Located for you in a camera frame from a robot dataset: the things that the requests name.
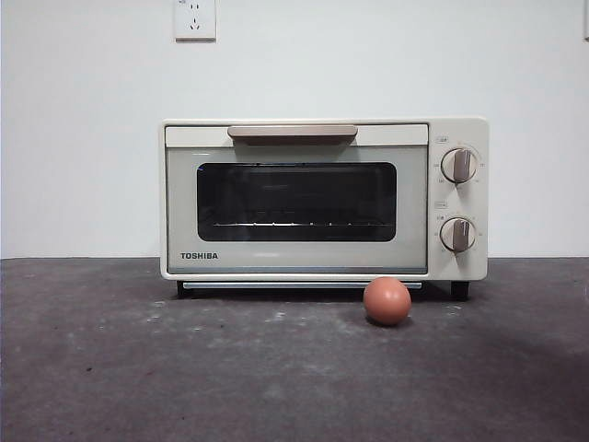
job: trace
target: egg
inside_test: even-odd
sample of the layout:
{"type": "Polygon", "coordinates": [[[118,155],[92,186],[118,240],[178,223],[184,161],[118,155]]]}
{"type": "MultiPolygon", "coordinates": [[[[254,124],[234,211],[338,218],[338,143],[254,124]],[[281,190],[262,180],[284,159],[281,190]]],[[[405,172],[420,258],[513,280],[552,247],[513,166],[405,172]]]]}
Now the egg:
{"type": "Polygon", "coordinates": [[[370,318],[395,325],[407,318],[411,297],[407,287],[390,276],[376,278],[364,289],[364,308],[370,318]]]}

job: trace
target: temperature dial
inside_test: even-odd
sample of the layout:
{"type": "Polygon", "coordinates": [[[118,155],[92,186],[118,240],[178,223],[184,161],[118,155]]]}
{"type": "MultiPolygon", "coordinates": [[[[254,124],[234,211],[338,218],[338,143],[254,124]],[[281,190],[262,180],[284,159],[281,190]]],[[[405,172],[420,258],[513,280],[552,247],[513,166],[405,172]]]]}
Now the temperature dial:
{"type": "Polygon", "coordinates": [[[468,149],[459,147],[442,158],[442,173],[456,184],[470,180],[476,171],[477,159],[468,149]]]}
{"type": "Polygon", "coordinates": [[[474,244],[475,228],[464,218],[452,218],[442,226],[440,239],[448,250],[459,253],[470,249],[474,244]]]}

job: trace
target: oven window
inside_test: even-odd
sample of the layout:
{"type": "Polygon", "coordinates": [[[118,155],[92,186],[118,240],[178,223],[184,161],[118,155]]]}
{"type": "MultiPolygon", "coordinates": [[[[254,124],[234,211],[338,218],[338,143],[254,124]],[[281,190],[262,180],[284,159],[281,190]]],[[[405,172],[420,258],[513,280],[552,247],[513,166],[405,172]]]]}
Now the oven window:
{"type": "Polygon", "coordinates": [[[396,202],[390,163],[207,163],[197,170],[205,241],[390,241],[396,202]]]}

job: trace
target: electrical socket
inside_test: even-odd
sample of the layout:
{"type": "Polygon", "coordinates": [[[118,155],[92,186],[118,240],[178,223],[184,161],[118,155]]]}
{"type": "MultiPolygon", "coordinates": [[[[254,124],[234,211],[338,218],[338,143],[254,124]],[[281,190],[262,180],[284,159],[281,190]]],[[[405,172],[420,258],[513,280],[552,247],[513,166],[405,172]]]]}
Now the electrical socket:
{"type": "Polygon", "coordinates": [[[174,0],[177,41],[215,40],[215,0],[174,0]]]}

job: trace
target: control panel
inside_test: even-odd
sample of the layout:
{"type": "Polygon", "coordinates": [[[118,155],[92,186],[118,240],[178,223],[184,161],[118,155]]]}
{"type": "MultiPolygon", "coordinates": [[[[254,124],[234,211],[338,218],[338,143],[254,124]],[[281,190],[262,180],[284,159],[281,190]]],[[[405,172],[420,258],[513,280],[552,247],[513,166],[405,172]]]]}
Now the control panel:
{"type": "Polygon", "coordinates": [[[488,132],[476,118],[430,125],[429,272],[442,279],[487,272],[488,132]]]}

